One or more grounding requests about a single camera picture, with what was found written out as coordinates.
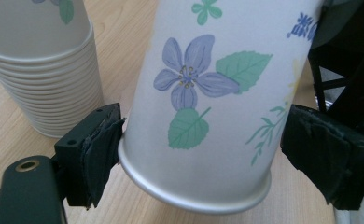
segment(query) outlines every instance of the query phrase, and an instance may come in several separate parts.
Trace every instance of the stack of paper cups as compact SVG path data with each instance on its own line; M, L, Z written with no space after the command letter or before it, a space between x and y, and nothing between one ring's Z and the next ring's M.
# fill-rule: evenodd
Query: stack of paper cups
M0 82L33 127L62 137L103 104L81 0L0 0Z

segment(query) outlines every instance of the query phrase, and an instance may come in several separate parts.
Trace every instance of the white paper cup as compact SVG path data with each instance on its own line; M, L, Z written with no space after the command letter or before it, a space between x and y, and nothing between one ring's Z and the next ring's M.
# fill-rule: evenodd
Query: white paper cup
M68 114L73 114L74 116L70 117L70 119L57 119L57 120L46 120L46 118L38 118L36 115L32 114L32 110L27 110L26 106L21 106L19 101L16 100L16 103L23 108L23 112L31 122L34 129L36 129L39 133L44 134L48 137L61 138L66 133L68 133L77 123L79 123L82 119L84 119L93 109L104 104L102 94L94 96L93 100L88 100L85 102L81 102L79 104L81 109L78 109L78 106L74 106L70 108L66 112Z
M65 92L62 97L59 98L53 98L48 100L33 100L29 99L25 96L18 95L16 92L12 92L10 90L9 93L13 95L14 99L19 100L24 105L31 105L38 108L69 108L73 107L77 103L81 103L82 101L86 99L90 99L95 93L97 93L100 89L99 88L93 88L98 87L97 83L95 83L95 80L93 80L94 85L89 86L89 88L83 88L76 91L71 92Z
M51 62L51 63L43 63L43 64L20 64L20 63L5 63L0 61L0 68L11 71L11 72L23 72L25 78L40 78L38 77L39 73L44 73L48 71L52 71L55 69L62 69L70 65L71 63L75 63L77 60L81 60L81 58L87 56L88 51L91 51L91 48L95 48L95 43L93 39L93 35L91 37L91 41L85 46L84 49L79 50L73 57L61 58L60 60Z
M261 202L321 2L160 0L119 143L130 178L195 212Z
M19 88L15 88L13 86L8 85L4 80L0 79L0 82L3 84L4 88L7 89L11 94L16 95L17 97L21 98L24 102L32 103L35 105L42 105L45 102L42 102L43 100L40 100L41 96L45 96L47 100L62 100L60 97L65 98L66 96L75 97L81 95L81 93L86 93L86 88L89 87L92 83L86 83L89 81L94 81L95 77L87 77L82 78L80 81L77 81L74 83L75 85L71 85L70 88L68 86L59 88L59 91L57 89L53 89L53 94L38 94L40 91L23 91Z
M92 105L100 105L103 102L101 96L93 96L91 99L88 99L85 104L78 104L73 108L68 108L66 110L62 110L61 108L53 108L53 112L49 112L50 109L47 109L45 112L36 111L35 109L27 108L28 106L21 106L24 114L29 114L30 118L40 119L40 120L52 120L52 122L56 122L55 119L70 119L75 118L76 114L81 113L90 113L92 112Z
M49 115L49 116L53 116L53 115L57 116L57 115L60 115L60 114L63 114L63 115L65 115L65 114L74 114L75 111L78 111L78 110L84 108L89 103L95 102L98 99L100 99L100 100L102 99L101 94L92 93L92 94L89 95L89 97L85 98L84 102L86 104L82 104L81 102L74 101L73 103L71 103L69 105L54 106L54 105L30 104L30 103L21 101L19 98L16 98L12 94L11 94L11 96L16 101L16 103L21 106L21 109L24 108L27 111L37 112L39 115Z
M87 61L82 62L75 68L63 69L61 71L55 70L51 72L51 74L48 74L49 78L43 77L41 79L25 79L21 77L25 76L26 74L8 72L3 69L0 69L0 78L5 82L10 83L12 86L21 89L40 91L51 90L54 88L54 85L57 85L58 83L69 85L70 82L76 81L80 79L80 77L85 77L84 73L87 73L88 69L92 69L95 66L96 59L97 58L94 52L94 54L92 54Z
M59 99L63 99L64 101L69 101L71 99L80 97L83 91L86 91L88 94L90 94L92 91L97 91L96 89L98 87L98 83L96 83L96 81L97 80L95 80L95 77L81 79L79 82L77 82L76 89L69 89L66 91L60 91L53 94L38 94L38 91L21 92L21 90L10 87L5 82L2 81L1 82L4 84L4 87L8 89L8 91L10 91L14 95L19 96L22 99L34 100L34 101L37 100L37 101L43 101L43 103L47 103L48 101L59 100Z
M90 33L82 0L0 0L0 60L43 63L74 54Z

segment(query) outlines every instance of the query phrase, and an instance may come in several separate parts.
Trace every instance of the purple flower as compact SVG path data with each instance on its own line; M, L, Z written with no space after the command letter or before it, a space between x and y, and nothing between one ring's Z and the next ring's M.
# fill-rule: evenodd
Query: purple flower
M171 93L171 103L175 110L195 108L197 92L206 96L220 97L236 93L239 85L231 78L217 72L205 72L211 63L211 51L215 39L212 35L202 35L188 45L185 58L174 38L167 40L162 52L162 60L169 68L163 69L155 78L154 88L167 91L177 83Z

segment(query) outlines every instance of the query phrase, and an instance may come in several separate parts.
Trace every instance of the green clover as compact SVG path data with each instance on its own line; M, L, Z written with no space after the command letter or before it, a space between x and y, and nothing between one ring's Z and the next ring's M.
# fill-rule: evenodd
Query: green clover
M220 18L222 16L222 10L218 7L212 6L217 0L202 0L203 4L194 4L191 7L193 13L199 13L197 22L199 25L204 25L208 20L208 12L214 18Z

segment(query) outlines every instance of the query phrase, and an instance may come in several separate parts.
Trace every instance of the wooden table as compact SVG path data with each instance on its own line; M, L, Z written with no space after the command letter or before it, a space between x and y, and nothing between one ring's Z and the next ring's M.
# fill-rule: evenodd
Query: wooden table
M126 116L151 37L157 0L86 0L85 4L94 24L105 103L120 102L122 116ZM315 106L307 66L295 104ZM0 184L2 173L12 162L33 155L51 157L56 141L37 133L0 85ZM195 214L159 202L140 190L120 166L112 170L96 209L86 211L65 204L65 210L69 223L334 223L332 207L280 150L272 173L267 198L255 208L235 215Z

